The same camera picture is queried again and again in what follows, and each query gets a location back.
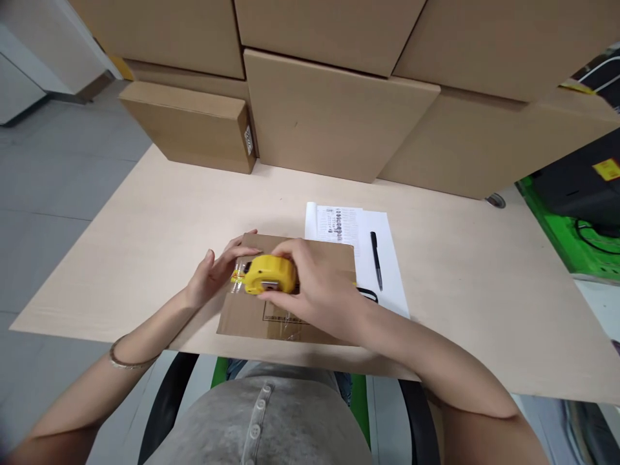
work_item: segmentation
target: flat cardboard box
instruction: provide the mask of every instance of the flat cardboard box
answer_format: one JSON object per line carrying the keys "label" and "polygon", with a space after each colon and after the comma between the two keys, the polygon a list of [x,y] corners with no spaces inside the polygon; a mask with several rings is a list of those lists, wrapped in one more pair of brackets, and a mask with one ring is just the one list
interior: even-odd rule
{"label": "flat cardboard box", "polygon": [[[242,245],[257,247],[263,253],[269,254],[279,243],[287,240],[289,238],[245,234]],[[308,245],[318,263],[328,264],[351,283],[356,281],[352,245],[319,241],[308,241]],[[243,270],[246,263],[254,257],[237,259],[235,269]],[[286,310],[247,294],[245,287],[235,282],[231,282],[226,288],[218,334],[338,346],[351,345],[309,325]]]}
{"label": "flat cardboard box", "polygon": [[393,74],[534,102],[619,40],[614,0],[428,0]]}
{"label": "flat cardboard box", "polygon": [[604,99],[570,89],[528,104],[442,87],[379,178],[481,199],[617,127]]}
{"label": "flat cardboard box", "polygon": [[255,50],[243,56],[261,162],[337,178],[374,181],[440,90]]}
{"label": "flat cardboard box", "polygon": [[233,0],[69,0],[106,52],[244,79]]}
{"label": "flat cardboard box", "polygon": [[235,0],[247,47],[388,77],[424,0]]}
{"label": "flat cardboard box", "polygon": [[130,84],[119,99],[168,160],[252,172],[243,100],[146,82]]}
{"label": "flat cardboard box", "polygon": [[250,127],[254,142],[254,153],[258,158],[260,151],[256,143],[256,129],[250,102],[250,91],[247,82],[240,79],[214,76],[194,71],[170,68],[142,61],[125,60],[131,74],[136,81],[144,81],[155,84],[163,84],[172,87],[186,88],[206,92],[224,97],[236,98],[245,101],[247,112],[250,117]]}

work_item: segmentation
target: yellow tape measure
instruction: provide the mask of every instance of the yellow tape measure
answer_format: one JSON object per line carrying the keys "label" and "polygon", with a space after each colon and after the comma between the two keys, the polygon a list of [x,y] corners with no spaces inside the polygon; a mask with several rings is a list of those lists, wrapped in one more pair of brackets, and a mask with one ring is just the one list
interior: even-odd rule
{"label": "yellow tape measure", "polygon": [[275,255],[261,255],[246,265],[246,270],[235,271],[231,281],[245,284],[248,294],[262,294],[265,291],[292,293],[297,283],[297,270],[292,261]]}

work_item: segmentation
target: pen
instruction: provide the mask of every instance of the pen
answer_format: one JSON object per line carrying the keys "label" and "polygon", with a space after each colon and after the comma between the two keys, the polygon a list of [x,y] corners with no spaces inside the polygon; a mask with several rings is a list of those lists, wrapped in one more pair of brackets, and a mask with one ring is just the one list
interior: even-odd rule
{"label": "pen", "polygon": [[377,282],[379,291],[383,291],[383,279],[381,279],[381,265],[379,265],[379,255],[377,253],[377,235],[374,231],[370,232],[370,240],[373,243],[373,255],[375,256],[375,270],[377,271]]}

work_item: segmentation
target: bracelet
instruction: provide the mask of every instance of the bracelet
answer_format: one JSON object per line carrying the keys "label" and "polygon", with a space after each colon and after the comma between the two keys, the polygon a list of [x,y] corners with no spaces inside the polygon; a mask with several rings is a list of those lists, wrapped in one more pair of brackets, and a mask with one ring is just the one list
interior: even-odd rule
{"label": "bracelet", "polygon": [[110,357],[110,363],[112,364],[112,366],[114,368],[120,368],[120,369],[139,369],[139,368],[144,368],[144,367],[147,367],[147,366],[151,365],[155,360],[157,360],[160,357],[159,355],[156,355],[152,359],[147,360],[146,362],[137,363],[137,364],[128,364],[128,363],[121,362],[120,360],[118,360],[118,358],[116,358],[116,355],[114,354],[114,350],[115,350],[117,344],[119,342],[121,342],[121,340],[125,336],[119,337],[116,340],[116,342],[114,342],[112,344],[112,347],[110,347],[110,351],[108,352],[108,356]]}

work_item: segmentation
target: jeans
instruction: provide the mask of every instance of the jeans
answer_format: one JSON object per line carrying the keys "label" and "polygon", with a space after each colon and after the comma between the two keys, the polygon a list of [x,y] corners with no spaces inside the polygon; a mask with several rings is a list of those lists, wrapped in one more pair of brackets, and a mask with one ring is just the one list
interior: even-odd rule
{"label": "jeans", "polygon": [[[228,359],[228,369],[226,370],[226,381],[233,380],[237,377],[241,368],[247,363],[247,360],[240,360],[239,358]],[[338,390],[340,396],[349,407],[351,407],[351,392],[353,391],[353,380],[350,373],[343,373],[341,371],[334,371],[336,377],[336,383],[338,384]]]}

